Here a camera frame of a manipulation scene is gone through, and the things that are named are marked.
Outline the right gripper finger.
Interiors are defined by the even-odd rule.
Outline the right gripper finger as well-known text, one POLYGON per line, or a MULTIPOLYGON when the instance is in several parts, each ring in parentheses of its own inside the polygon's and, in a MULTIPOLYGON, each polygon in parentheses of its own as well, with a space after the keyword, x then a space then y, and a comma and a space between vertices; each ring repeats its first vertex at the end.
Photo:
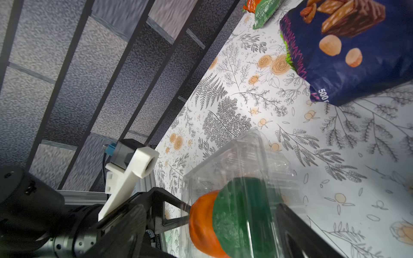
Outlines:
POLYGON ((276 206, 275 224, 277 243, 284 258, 342 257, 285 204, 276 206))

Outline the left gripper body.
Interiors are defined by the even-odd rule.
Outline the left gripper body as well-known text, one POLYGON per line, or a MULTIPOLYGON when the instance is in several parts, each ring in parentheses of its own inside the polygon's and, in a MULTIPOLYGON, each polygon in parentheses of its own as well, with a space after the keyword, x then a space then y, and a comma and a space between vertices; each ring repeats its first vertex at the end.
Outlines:
POLYGON ((68 205, 48 240, 50 258, 169 258, 161 234, 189 216, 167 219, 165 204, 185 213, 190 205, 162 188, 134 194, 102 220, 102 204, 68 205))

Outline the clear plastic container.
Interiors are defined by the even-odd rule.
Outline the clear plastic container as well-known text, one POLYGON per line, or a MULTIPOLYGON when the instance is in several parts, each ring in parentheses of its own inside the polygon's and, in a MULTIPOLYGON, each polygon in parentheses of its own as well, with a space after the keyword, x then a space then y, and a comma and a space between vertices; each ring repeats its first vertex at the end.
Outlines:
POLYGON ((181 230, 183 258, 282 258, 276 209, 305 214, 296 172, 266 137, 251 129, 183 177, 189 222, 181 230))

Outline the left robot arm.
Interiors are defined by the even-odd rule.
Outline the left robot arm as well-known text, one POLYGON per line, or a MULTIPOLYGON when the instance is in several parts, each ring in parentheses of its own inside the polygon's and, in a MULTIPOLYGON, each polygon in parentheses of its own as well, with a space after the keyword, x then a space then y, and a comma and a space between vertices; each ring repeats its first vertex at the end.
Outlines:
POLYGON ((139 192, 98 220, 103 205, 66 205, 63 195, 19 167, 1 168, 1 257, 166 258, 149 233, 188 223, 165 204, 190 206, 162 188, 139 192))

